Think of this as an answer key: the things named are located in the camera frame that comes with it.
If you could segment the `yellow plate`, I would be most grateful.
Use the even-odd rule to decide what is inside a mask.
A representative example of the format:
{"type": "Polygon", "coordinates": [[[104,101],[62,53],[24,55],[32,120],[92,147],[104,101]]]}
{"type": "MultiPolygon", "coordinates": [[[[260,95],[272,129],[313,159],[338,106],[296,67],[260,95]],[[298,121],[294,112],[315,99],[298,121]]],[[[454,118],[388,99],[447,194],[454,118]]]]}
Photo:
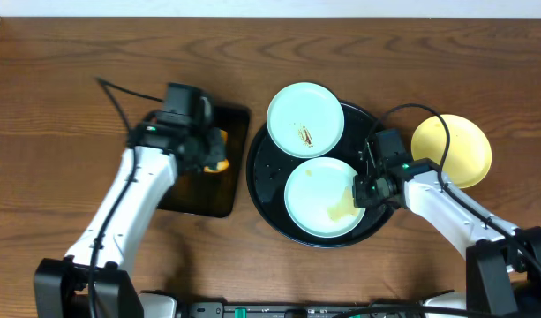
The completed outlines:
{"type": "MultiPolygon", "coordinates": [[[[483,131],[467,118],[441,116],[450,132],[450,146],[443,171],[459,188],[476,185],[489,172],[492,149],[483,131]]],[[[415,160],[429,158],[440,163],[446,146],[446,132],[437,117],[422,122],[411,138],[411,154],[415,160]]]]}

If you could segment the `green and yellow sponge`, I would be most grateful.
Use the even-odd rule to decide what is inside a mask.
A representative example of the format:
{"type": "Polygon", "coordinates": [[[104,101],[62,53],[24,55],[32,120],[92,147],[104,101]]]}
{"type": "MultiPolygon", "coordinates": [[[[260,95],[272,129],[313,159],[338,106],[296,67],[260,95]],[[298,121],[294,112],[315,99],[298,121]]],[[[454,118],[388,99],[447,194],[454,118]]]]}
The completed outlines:
{"type": "MultiPolygon", "coordinates": [[[[228,133],[224,130],[220,130],[220,135],[222,137],[223,145],[227,146],[228,133]]],[[[203,171],[205,173],[220,173],[220,172],[225,171],[229,166],[230,166],[229,160],[225,158],[223,161],[219,161],[213,169],[209,168],[208,166],[205,166],[203,171]]]]}

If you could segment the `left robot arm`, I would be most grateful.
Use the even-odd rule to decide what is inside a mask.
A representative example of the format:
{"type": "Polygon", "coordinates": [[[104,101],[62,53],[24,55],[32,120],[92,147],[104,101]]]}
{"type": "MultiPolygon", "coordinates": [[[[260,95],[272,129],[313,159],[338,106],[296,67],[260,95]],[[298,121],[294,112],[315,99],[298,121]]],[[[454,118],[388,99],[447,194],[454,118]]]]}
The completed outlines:
{"type": "Polygon", "coordinates": [[[154,212],[180,174],[216,170],[226,158],[214,106],[202,89],[170,83],[162,108],[127,125],[115,180],[91,223],[61,260],[34,274],[40,317],[175,317],[177,300],[136,292],[131,273],[154,212]]]}

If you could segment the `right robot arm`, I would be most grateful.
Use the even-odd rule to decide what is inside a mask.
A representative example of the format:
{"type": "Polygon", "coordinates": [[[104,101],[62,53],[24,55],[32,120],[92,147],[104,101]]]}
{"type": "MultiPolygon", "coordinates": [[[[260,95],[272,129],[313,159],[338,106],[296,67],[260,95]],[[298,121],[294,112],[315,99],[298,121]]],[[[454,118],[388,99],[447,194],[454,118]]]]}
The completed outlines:
{"type": "Polygon", "coordinates": [[[365,141],[366,173],[353,183],[358,208],[406,208],[430,223],[466,261],[466,291],[424,301],[468,317],[541,317],[541,227],[521,229],[494,215],[430,159],[413,160],[395,129],[365,141]]]}

